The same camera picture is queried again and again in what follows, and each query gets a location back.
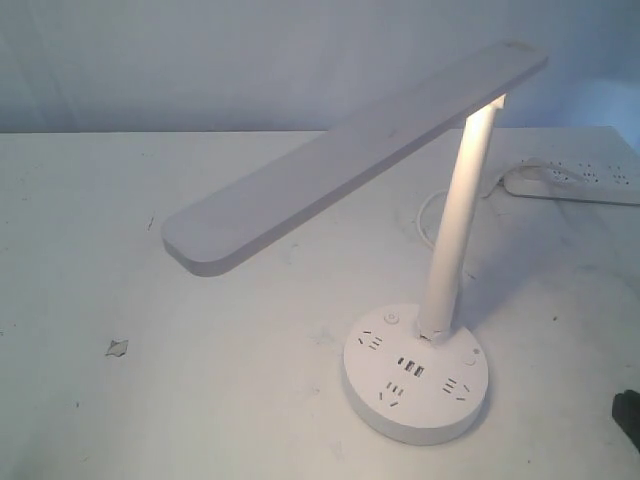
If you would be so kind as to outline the white power strip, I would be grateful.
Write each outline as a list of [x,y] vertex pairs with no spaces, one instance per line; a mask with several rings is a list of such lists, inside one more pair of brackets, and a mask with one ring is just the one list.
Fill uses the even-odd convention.
[[639,161],[530,158],[507,171],[502,185],[517,197],[638,206]]

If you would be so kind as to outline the white desk lamp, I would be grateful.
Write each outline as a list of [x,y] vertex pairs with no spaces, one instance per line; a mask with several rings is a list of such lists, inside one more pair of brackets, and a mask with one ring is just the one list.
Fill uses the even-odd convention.
[[482,347],[453,325],[481,173],[507,94],[547,61],[516,40],[484,47],[171,215],[164,247],[194,275],[222,275],[462,123],[423,303],[361,317],[342,362],[349,403],[372,429],[409,445],[456,439],[489,385]]

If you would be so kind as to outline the small torn paper scrap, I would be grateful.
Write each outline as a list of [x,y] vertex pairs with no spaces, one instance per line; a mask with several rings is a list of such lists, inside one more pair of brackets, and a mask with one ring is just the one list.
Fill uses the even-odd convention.
[[105,356],[114,358],[120,358],[124,356],[128,351],[128,344],[129,341],[127,339],[119,341],[112,340],[105,352]]

